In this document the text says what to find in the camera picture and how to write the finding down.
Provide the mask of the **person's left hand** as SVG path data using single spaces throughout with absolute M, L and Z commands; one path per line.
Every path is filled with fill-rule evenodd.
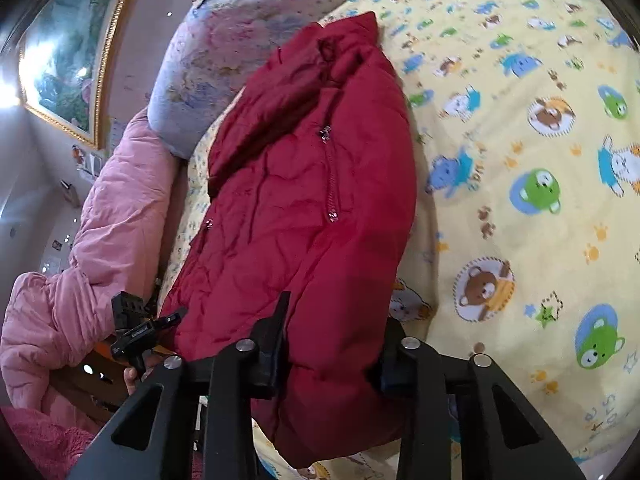
M 139 374 L 134 367 L 127 367 L 126 370 L 124 370 L 124 383 L 128 396 L 132 396 L 137 390 L 140 382 L 144 382 L 149 374 L 152 373 L 153 368 L 163 362 L 163 356 L 153 353 L 144 358 L 145 371 L 143 374 Z

